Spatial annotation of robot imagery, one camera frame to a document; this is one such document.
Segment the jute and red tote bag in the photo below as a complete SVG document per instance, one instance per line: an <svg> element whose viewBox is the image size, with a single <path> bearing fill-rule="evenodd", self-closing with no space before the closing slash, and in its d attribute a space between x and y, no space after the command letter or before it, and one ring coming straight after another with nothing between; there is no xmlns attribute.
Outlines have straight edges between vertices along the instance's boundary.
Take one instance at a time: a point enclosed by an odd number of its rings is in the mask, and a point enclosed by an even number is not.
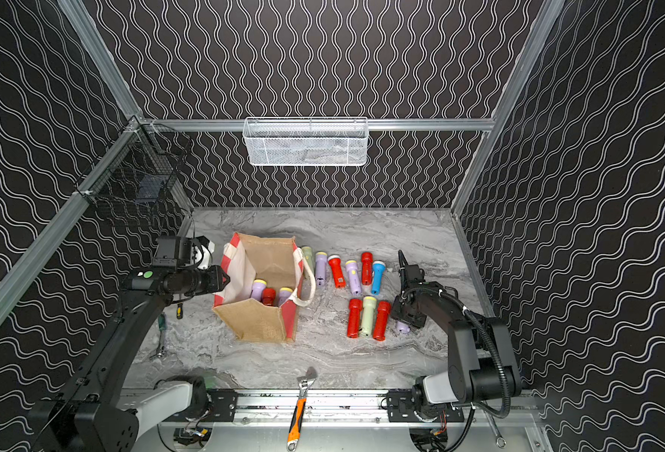
<svg viewBox="0 0 665 452"><path fill-rule="evenodd" d="M241 341L291 343L298 310L316 290L304 291L313 276L294 238L265 238L236 233L223 249L221 268L229 276L214 294L214 313Z"/></svg>

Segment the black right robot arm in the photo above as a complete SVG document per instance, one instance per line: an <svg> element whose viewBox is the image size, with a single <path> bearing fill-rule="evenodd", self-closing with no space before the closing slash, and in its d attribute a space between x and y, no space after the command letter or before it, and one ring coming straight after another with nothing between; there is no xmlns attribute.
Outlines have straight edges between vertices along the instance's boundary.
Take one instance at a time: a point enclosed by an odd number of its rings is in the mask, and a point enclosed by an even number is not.
<svg viewBox="0 0 665 452"><path fill-rule="evenodd" d="M403 252L398 264L400 293L392 318L413 330L431 320L447 334L447 369L416 380L417 409L469 404L495 418L508 417L523 386L505 322L474 312L455 289L427 282L424 269L410 264Z"/></svg>

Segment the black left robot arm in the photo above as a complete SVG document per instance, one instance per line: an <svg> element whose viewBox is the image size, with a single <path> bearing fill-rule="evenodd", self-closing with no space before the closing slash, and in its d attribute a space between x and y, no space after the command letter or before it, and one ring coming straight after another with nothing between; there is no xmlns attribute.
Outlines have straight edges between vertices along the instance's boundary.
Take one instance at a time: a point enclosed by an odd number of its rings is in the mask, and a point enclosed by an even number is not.
<svg viewBox="0 0 665 452"><path fill-rule="evenodd" d="M33 451L128 451L140 434L136 409L117 404L147 332L173 304L223 291L227 273L212 264L206 237L159 237L151 266L131 271L117 307L72 378L27 419Z"/></svg>

